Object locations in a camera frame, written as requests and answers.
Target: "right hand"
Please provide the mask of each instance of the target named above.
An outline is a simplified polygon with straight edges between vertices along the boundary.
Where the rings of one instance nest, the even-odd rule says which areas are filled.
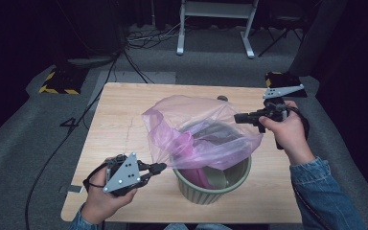
[[[288,106],[297,107],[293,101],[285,101]],[[315,159],[306,140],[304,126],[300,117],[293,111],[283,122],[275,122],[262,116],[259,122],[271,130],[277,142],[285,149],[291,165],[308,163]]]

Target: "wooden table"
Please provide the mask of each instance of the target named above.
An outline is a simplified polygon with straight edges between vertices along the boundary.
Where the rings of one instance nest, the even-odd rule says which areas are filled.
[[[83,147],[73,185],[82,181],[106,157],[136,152],[138,159],[152,163],[147,130],[141,114],[171,95],[216,98],[224,95],[242,112],[263,108],[263,88],[195,86],[172,84],[108,83],[103,90]],[[173,170],[166,169],[139,189],[133,201],[108,221],[121,222],[301,222],[289,179],[286,155],[276,149],[268,131],[252,154],[252,168],[235,191],[210,205],[188,201],[178,190]],[[61,217],[71,221],[86,200],[86,191],[69,193]]]

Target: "finger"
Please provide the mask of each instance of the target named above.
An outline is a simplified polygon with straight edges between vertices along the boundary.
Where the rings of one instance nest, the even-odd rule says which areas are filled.
[[[290,107],[298,108],[297,103],[295,103],[295,101],[285,101],[285,104]]]
[[[259,118],[259,122],[266,128],[268,128],[269,130],[272,130],[274,127],[276,127],[277,122],[271,120],[268,117],[265,116],[261,116]]]

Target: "pink plastic bag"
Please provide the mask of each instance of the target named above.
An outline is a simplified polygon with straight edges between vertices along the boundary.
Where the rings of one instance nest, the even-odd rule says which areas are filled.
[[[171,96],[143,114],[154,163],[175,169],[205,166],[225,170],[249,157],[263,135],[252,125],[236,124],[240,113],[217,99]]]

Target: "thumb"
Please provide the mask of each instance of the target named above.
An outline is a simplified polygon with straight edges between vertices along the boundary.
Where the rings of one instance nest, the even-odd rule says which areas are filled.
[[[268,117],[266,116],[261,116],[259,118],[259,122],[264,126],[266,127],[267,129],[269,130],[272,130],[274,127],[276,127],[277,123],[271,119],[269,119]]]

